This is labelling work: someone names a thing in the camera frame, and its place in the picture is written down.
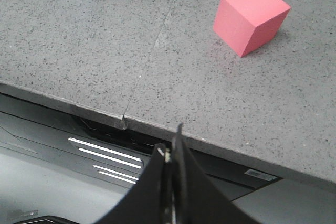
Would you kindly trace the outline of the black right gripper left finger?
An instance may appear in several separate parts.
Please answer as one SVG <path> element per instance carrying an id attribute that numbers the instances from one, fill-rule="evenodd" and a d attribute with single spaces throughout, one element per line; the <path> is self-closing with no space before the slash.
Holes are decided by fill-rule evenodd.
<path id="1" fill-rule="evenodd" d="M 138 182 L 98 223 L 161 223 L 161 186 L 164 144 L 157 144 Z"/>

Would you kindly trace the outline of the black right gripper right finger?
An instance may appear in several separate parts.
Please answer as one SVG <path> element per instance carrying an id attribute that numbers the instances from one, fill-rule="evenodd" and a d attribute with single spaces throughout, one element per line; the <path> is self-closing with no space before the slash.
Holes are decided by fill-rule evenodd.
<path id="1" fill-rule="evenodd" d="M 177 223 L 258 223 L 225 197 L 202 171 L 182 138 L 172 139 L 172 185 Z"/>

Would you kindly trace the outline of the black robot base panel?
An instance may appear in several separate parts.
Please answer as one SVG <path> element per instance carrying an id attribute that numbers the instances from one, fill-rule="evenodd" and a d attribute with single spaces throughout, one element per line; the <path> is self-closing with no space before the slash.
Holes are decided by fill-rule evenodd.
<path id="1" fill-rule="evenodd" d="M 98 223 L 138 182 L 155 145 L 161 143 L 166 146 L 161 223 L 177 223 L 172 142 L 111 127 L 101 131 L 97 124 L 2 94 L 1 223 Z M 214 156 L 191 153 L 231 202 L 279 180 Z"/>

